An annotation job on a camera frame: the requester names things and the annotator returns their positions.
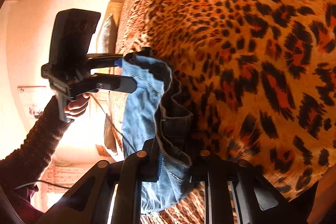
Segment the left forearm dark sleeve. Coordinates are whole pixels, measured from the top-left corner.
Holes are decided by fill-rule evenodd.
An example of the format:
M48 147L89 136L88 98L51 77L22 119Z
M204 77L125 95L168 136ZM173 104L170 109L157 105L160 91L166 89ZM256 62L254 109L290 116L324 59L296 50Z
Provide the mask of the left forearm dark sleeve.
M1 187L14 189L40 179L69 126L59 119L58 101L53 96L20 148L1 160Z

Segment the left hand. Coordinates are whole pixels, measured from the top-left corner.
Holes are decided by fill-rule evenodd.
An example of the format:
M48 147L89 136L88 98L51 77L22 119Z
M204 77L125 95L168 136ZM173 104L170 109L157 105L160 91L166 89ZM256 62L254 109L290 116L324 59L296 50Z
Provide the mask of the left hand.
M77 100L70 102L65 108L64 113L69 119L76 119L82 116L88 106L90 99L89 93L81 94L77 97Z

